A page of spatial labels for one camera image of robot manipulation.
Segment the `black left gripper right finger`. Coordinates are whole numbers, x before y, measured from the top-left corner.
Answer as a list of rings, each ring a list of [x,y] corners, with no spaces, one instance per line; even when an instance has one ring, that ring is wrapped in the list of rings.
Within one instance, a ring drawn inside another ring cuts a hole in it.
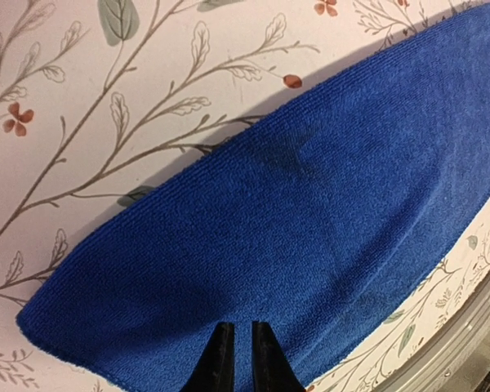
[[[252,375],[256,392],[306,392],[266,322],[252,323]]]

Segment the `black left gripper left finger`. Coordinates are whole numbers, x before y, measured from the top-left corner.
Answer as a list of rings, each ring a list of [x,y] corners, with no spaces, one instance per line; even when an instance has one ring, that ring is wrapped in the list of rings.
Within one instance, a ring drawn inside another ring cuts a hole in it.
[[[234,325],[218,323],[182,392],[234,390]]]

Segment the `blue towel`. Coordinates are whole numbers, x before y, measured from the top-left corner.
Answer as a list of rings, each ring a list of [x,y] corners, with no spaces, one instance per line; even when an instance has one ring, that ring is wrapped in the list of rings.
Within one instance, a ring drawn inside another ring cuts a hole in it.
[[[20,311],[35,346],[126,391],[179,391],[215,326],[294,374],[336,366],[490,199],[490,3],[339,73],[99,227]]]

